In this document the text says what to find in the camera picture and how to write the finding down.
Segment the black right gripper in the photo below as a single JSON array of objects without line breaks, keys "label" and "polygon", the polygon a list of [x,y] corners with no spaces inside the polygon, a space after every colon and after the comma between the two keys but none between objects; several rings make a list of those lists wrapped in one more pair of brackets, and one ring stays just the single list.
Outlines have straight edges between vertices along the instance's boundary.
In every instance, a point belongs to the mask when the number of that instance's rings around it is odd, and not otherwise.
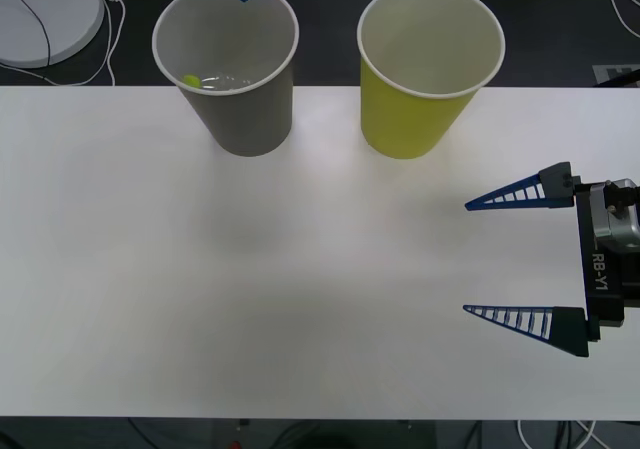
[{"label": "black right gripper", "polygon": [[[465,204],[467,211],[565,208],[574,205],[571,164],[560,162]],[[603,327],[620,327],[639,306],[639,187],[594,183],[576,187],[586,317],[577,307],[464,305],[494,325],[567,354],[587,358]]]}]

